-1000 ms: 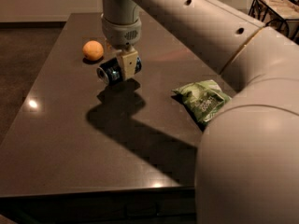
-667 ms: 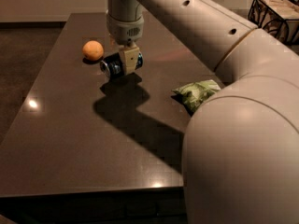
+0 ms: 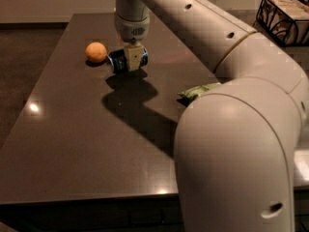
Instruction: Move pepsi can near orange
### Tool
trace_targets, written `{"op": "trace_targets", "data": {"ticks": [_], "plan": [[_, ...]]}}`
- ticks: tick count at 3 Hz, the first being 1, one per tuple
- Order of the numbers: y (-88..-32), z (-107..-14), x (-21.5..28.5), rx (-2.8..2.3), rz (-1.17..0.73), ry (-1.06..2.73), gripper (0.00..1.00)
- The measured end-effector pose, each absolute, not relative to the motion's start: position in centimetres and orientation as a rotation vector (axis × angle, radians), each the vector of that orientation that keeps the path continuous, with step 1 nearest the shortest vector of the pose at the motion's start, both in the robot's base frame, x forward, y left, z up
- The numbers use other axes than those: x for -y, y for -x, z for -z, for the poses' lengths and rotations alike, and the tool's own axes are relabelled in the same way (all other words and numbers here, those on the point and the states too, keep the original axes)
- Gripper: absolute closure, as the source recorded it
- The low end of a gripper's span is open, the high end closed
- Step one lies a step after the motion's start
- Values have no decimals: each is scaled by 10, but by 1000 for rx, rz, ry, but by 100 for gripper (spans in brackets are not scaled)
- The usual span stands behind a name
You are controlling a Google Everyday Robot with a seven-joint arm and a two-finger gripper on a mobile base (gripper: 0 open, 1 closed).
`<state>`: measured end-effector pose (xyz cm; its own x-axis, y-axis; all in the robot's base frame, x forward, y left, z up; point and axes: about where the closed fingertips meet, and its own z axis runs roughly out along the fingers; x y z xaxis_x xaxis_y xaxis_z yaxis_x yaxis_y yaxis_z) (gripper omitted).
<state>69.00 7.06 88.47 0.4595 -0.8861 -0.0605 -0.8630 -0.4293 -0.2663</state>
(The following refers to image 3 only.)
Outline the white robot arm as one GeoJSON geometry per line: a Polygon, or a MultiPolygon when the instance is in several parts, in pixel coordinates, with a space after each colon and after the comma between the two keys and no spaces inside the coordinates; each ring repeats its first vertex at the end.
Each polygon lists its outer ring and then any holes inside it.
{"type": "Polygon", "coordinates": [[[116,0],[129,48],[155,14],[214,74],[175,134],[185,232],[295,232],[295,148],[308,77],[287,53],[208,0],[116,0]]]}

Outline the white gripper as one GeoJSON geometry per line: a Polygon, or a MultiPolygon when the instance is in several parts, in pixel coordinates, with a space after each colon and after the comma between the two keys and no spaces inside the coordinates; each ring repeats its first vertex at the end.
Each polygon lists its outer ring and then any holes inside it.
{"type": "Polygon", "coordinates": [[[136,71],[140,67],[140,62],[144,53],[144,47],[139,44],[148,35],[150,17],[147,16],[141,21],[130,21],[115,14],[114,23],[120,39],[126,44],[131,44],[126,45],[124,48],[127,69],[130,72],[136,71]]]}

